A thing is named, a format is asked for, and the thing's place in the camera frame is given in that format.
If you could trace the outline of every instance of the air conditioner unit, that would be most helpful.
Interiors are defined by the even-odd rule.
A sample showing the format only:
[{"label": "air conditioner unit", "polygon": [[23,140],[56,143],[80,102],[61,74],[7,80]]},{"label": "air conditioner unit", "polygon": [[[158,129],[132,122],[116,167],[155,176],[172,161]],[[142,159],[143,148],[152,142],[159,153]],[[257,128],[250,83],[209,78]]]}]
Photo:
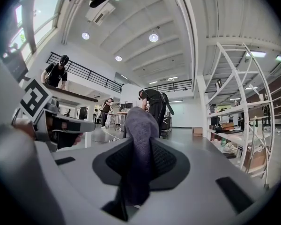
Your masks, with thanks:
[{"label": "air conditioner unit", "polygon": [[115,9],[116,8],[107,0],[96,8],[90,8],[85,16],[89,21],[100,26],[103,20]]}]

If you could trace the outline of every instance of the metal shelf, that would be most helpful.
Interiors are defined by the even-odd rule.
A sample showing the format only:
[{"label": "metal shelf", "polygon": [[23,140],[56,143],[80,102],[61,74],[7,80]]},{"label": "metal shelf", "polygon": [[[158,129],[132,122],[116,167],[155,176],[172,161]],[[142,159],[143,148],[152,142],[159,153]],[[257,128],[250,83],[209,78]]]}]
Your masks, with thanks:
[{"label": "metal shelf", "polygon": [[[260,101],[260,102],[254,102],[254,103],[247,103],[247,106],[248,106],[248,109],[255,109],[255,108],[260,107],[260,106],[262,106],[264,104],[267,104],[269,102],[270,101]],[[222,112],[212,113],[212,114],[208,115],[207,117],[211,118],[211,117],[217,117],[217,116],[239,113],[243,109],[244,109],[244,105],[241,104],[241,105],[238,105],[236,107],[232,107],[232,108],[227,109],[227,110],[222,111]]]},{"label": "metal shelf", "polygon": [[[243,153],[242,156],[240,157],[240,159],[237,160],[237,162],[239,162],[237,164],[237,166],[239,166],[239,168],[242,170],[243,169],[243,165],[244,165],[244,160],[245,160],[245,155],[247,153],[247,148],[248,148],[248,144],[252,143],[252,132],[249,130],[249,128],[251,129],[249,122],[249,111],[253,110],[253,109],[257,109],[260,108],[264,105],[269,104],[270,105],[270,114],[272,114],[271,116],[271,132],[270,133],[265,133],[265,137],[269,137],[271,136],[271,141],[269,143],[269,150],[272,151],[273,150],[273,146],[274,146],[274,106],[273,106],[273,102],[272,102],[272,96],[271,94],[274,94],[276,91],[272,92],[270,91],[269,87],[268,87],[268,83],[266,81],[266,77],[258,63],[258,61],[256,60],[256,58],[253,56],[253,54],[251,53],[250,49],[247,47],[247,45],[245,43],[242,43],[241,45],[235,46],[235,45],[221,45],[220,43],[216,43],[218,49],[219,49],[219,54],[217,56],[217,59],[215,60],[215,65],[214,65],[214,69],[212,71],[211,76],[209,77],[208,83],[204,84],[204,86],[202,86],[202,89],[200,91],[200,95],[201,96],[205,96],[207,93],[207,88],[209,87],[213,77],[216,73],[215,71],[217,70],[217,67],[219,65],[219,61],[221,59],[222,56],[224,56],[224,58],[227,60],[229,67],[231,69],[231,74],[229,75],[229,77],[227,78],[227,80],[224,82],[224,84],[222,85],[222,87],[219,88],[219,90],[217,92],[215,92],[209,99],[207,99],[208,101],[203,102],[202,106],[206,107],[207,109],[207,114],[206,114],[206,119],[207,119],[207,123],[206,125],[204,125],[204,129],[205,131],[207,130],[210,133],[215,133],[214,130],[208,129],[208,124],[210,124],[210,118],[215,117],[215,116],[224,116],[224,115],[229,115],[229,114],[234,114],[234,113],[239,113],[239,112],[243,112],[244,113],[244,131],[241,133],[236,133],[236,134],[225,134],[225,133],[220,133],[217,134],[220,137],[223,137],[225,139],[228,139],[236,144],[242,145],[243,146]],[[247,69],[245,72],[240,72],[238,71],[238,69],[236,68],[236,66],[233,64],[231,58],[228,55],[228,52],[230,51],[244,51],[245,53],[250,54],[250,59],[249,62],[247,63]],[[257,71],[249,71],[252,70],[251,64],[255,65],[255,68]],[[249,85],[248,83],[245,84],[246,81],[246,77],[248,74],[256,74],[259,75],[261,77],[261,80],[263,82],[263,85],[265,87],[265,94],[267,95],[267,101],[259,101],[259,102],[253,102],[253,103],[247,103],[247,98],[246,98],[246,94],[244,89]],[[212,114],[208,114],[210,111],[209,110],[209,104],[212,103],[212,101],[214,99],[217,99],[221,96],[221,93],[223,92],[224,88],[227,86],[228,83],[231,83],[233,79],[233,84],[238,86],[238,89],[235,88],[235,93],[239,93],[240,98],[241,98],[241,104],[239,106],[236,107],[232,107],[230,109],[227,109],[223,112],[216,112],[216,113],[212,113]],[[263,135],[262,134],[256,134],[255,135],[257,137],[254,136],[254,138],[256,138],[256,140],[258,142],[261,142],[263,144]],[[269,153],[269,156],[267,158],[267,162],[266,162],[266,166],[268,166],[268,164],[270,163],[271,160],[271,154]],[[254,169],[250,169],[250,173],[252,173],[255,170],[259,170],[260,168],[254,168]]]},{"label": "metal shelf", "polygon": [[[215,130],[211,130],[211,129],[208,129],[208,132],[210,133],[214,133],[220,137],[223,137],[225,139],[228,139],[238,145],[242,145],[242,146],[245,146],[245,134],[243,132],[240,132],[240,133],[234,133],[234,134],[225,134],[225,133],[215,133],[216,131]],[[258,135],[258,139],[262,139],[262,134],[257,134]],[[264,137],[267,138],[267,137],[270,137],[271,136],[271,133],[264,133]],[[252,133],[249,133],[249,138],[248,138],[248,144],[252,143]]]}]

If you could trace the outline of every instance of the white shelving unit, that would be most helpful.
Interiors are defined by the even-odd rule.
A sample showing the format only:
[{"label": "white shelving unit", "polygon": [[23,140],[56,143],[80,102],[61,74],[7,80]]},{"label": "white shelving unit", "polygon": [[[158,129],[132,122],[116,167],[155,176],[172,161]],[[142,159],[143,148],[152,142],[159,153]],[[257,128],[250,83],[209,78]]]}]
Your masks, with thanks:
[{"label": "white shelving unit", "polygon": [[[260,108],[264,105],[269,105],[270,106],[270,113],[271,113],[271,131],[268,133],[264,133],[264,137],[271,137],[271,141],[270,144],[268,146],[267,149],[267,160],[265,162],[264,165],[254,168],[254,169],[250,169],[248,171],[248,173],[254,173],[259,171],[258,173],[254,173],[252,176],[257,176],[258,174],[261,175],[263,173],[265,173],[266,168],[268,166],[268,164],[270,163],[271,160],[271,154],[273,151],[273,146],[274,146],[274,130],[275,130],[275,126],[274,126],[274,106],[273,106],[273,102],[272,102],[272,97],[271,97],[271,93],[266,81],[266,78],[261,70],[261,67],[259,65],[259,63],[257,62],[257,60],[255,59],[255,57],[252,55],[250,49],[246,46],[246,44],[241,44],[241,45],[221,45],[220,43],[217,43],[217,47],[219,49],[219,54],[212,72],[212,75],[209,78],[209,81],[206,85],[206,89],[205,89],[205,93],[207,92],[207,89],[215,75],[215,71],[217,70],[217,66],[219,64],[220,58],[222,56],[225,57],[225,59],[228,62],[229,68],[231,69],[231,75],[227,78],[227,80],[224,82],[224,84],[221,86],[221,88],[215,92],[211,98],[206,99],[206,109],[207,109],[207,126],[210,124],[210,118],[215,117],[215,116],[223,116],[223,115],[230,115],[230,114],[234,114],[234,113],[244,113],[244,131],[240,132],[240,133],[235,133],[235,134],[225,134],[225,133],[220,133],[217,134],[220,137],[223,137],[225,139],[228,139],[238,145],[241,145],[243,147],[243,153],[241,155],[240,158],[235,158],[235,159],[230,159],[232,163],[234,163],[235,165],[239,166],[239,168],[241,170],[244,170],[244,159],[247,153],[247,149],[248,149],[248,145],[250,143],[252,143],[252,128],[249,125],[249,110],[251,109],[256,109],[256,108]],[[250,55],[249,58],[249,62],[248,62],[248,67],[246,71],[240,72],[236,66],[233,64],[231,58],[229,57],[228,53],[233,52],[233,51],[243,51],[246,54],[248,53]],[[256,66],[256,70],[257,71],[250,71],[251,68],[251,64],[255,64]],[[246,100],[246,96],[245,96],[245,92],[244,92],[244,87],[248,87],[249,84],[244,84],[245,79],[247,77],[248,74],[255,74],[255,75],[259,75],[262,79],[263,85],[265,87],[266,90],[266,96],[267,96],[267,100],[266,101],[259,101],[259,102],[254,102],[254,103],[247,103]],[[240,98],[241,98],[241,104],[236,106],[236,107],[232,107],[230,109],[227,109],[223,112],[216,112],[216,113],[209,113],[209,105],[212,104],[214,100],[216,100],[217,96],[219,96],[225,89],[225,87],[232,82],[235,84],[235,81],[237,83],[237,87],[238,89],[236,91],[234,91],[235,93],[239,92],[240,94]],[[208,136],[210,138],[210,134],[211,133],[215,133],[214,130],[209,129],[208,127],[206,128],[208,131]],[[259,141],[264,145],[264,142],[262,141],[263,139],[263,135],[262,134],[257,134],[255,133],[254,136],[254,140],[255,141]]]}]

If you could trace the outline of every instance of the black cap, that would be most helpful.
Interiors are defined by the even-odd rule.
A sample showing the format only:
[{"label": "black cap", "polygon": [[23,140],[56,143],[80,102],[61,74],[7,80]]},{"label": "black cap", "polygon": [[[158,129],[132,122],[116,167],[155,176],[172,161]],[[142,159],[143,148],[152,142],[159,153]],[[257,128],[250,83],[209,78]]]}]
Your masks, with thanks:
[{"label": "black cap", "polygon": [[66,65],[69,61],[69,57],[67,55],[62,55],[60,58],[60,64]]}]

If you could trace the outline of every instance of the white ceiling beam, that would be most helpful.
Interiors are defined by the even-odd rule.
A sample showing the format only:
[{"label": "white ceiling beam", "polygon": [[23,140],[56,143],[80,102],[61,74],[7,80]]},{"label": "white ceiling beam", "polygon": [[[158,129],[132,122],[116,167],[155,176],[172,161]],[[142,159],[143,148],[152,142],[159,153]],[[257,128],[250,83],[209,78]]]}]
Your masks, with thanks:
[{"label": "white ceiling beam", "polygon": [[143,64],[141,64],[141,65],[139,65],[139,66],[137,66],[137,67],[134,67],[134,68],[132,69],[132,71],[138,70],[138,69],[140,69],[140,68],[149,66],[149,65],[152,64],[152,63],[156,63],[156,62],[158,62],[158,61],[165,60],[165,59],[167,59],[167,58],[174,57],[174,56],[181,55],[181,54],[183,54],[183,51],[177,51],[177,52],[168,53],[168,54],[166,54],[166,55],[164,55],[164,56],[160,56],[160,57],[154,58],[154,59],[152,59],[152,60],[150,60],[150,61],[147,61],[147,62],[145,62],[145,63],[143,63]]},{"label": "white ceiling beam", "polygon": [[154,48],[154,47],[157,47],[157,46],[160,46],[162,44],[165,44],[167,42],[170,42],[170,41],[173,41],[173,40],[176,40],[178,39],[179,37],[177,35],[174,35],[174,36],[170,36],[170,37],[167,37],[163,40],[161,40],[160,42],[158,43],[151,43],[150,45],[146,46],[146,47],[143,47],[141,48],[140,50],[137,50],[136,52],[134,52],[133,54],[131,54],[126,60],[124,60],[124,62],[128,62],[129,60],[135,58],[136,56]]},{"label": "white ceiling beam", "polygon": [[185,72],[182,72],[182,73],[172,73],[172,74],[167,74],[166,76],[149,78],[149,80],[150,81],[155,80],[155,81],[159,81],[159,82],[170,82],[170,83],[172,83],[173,81],[167,81],[167,80],[161,81],[161,80],[168,79],[169,77],[173,77],[173,76],[177,76],[178,78],[180,78],[180,77],[182,77],[184,75],[186,75]]},{"label": "white ceiling beam", "polygon": [[149,6],[151,6],[151,5],[155,4],[155,3],[158,3],[158,2],[160,2],[160,1],[162,1],[162,0],[154,1],[154,2],[152,2],[152,3],[150,3],[150,4],[147,4],[147,5],[145,5],[145,6],[142,6],[139,10],[133,11],[131,14],[129,14],[127,17],[125,17],[122,21],[120,21],[120,23],[119,23],[117,26],[115,26],[115,27],[113,28],[113,30],[110,31],[110,33],[106,36],[106,38],[104,38],[104,40],[100,43],[99,46],[102,45],[102,43],[110,36],[111,33],[113,33],[120,25],[122,25],[124,22],[126,22],[126,21],[127,21],[129,18],[131,18],[133,15],[137,14],[138,12],[144,10],[145,8],[148,8]]},{"label": "white ceiling beam", "polygon": [[183,49],[187,77],[190,79],[193,77],[194,70],[194,48],[192,47],[193,39],[188,36],[187,23],[189,23],[189,21],[185,21],[182,13],[182,11],[185,10],[184,2],[182,0],[164,0],[164,3],[171,16],[174,18],[174,24],[177,28],[179,41]]},{"label": "white ceiling beam", "polygon": [[171,17],[167,17],[165,19],[162,19],[161,21],[158,21],[154,24],[151,24],[150,26],[147,26],[145,28],[143,28],[142,30],[139,30],[137,33],[132,34],[126,41],[124,41],[123,43],[119,43],[117,47],[115,47],[115,49],[111,52],[113,55],[116,54],[121,48],[123,48],[124,46],[126,46],[128,43],[132,42],[133,40],[135,40],[136,38],[138,38],[140,35],[143,35],[144,33],[158,27],[161,25],[164,25],[166,23],[169,23],[173,21],[173,18]]},{"label": "white ceiling beam", "polygon": [[145,77],[145,76],[153,75],[153,74],[164,72],[164,71],[176,70],[178,68],[183,68],[183,67],[185,67],[185,64],[180,65],[180,66],[175,66],[175,67],[161,68],[161,69],[157,69],[157,70],[154,70],[152,72],[146,73],[144,75],[141,75],[140,77]]},{"label": "white ceiling beam", "polygon": [[216,45],[217,42],[223,45],[235,45],[245,43],[247,46],[260,46],[268,49],[274,49],[281,52],[281,46],[270,42],[265,42],[258,39],[246,38],[246,37],[211,37],[206,38],[207,45]]}]

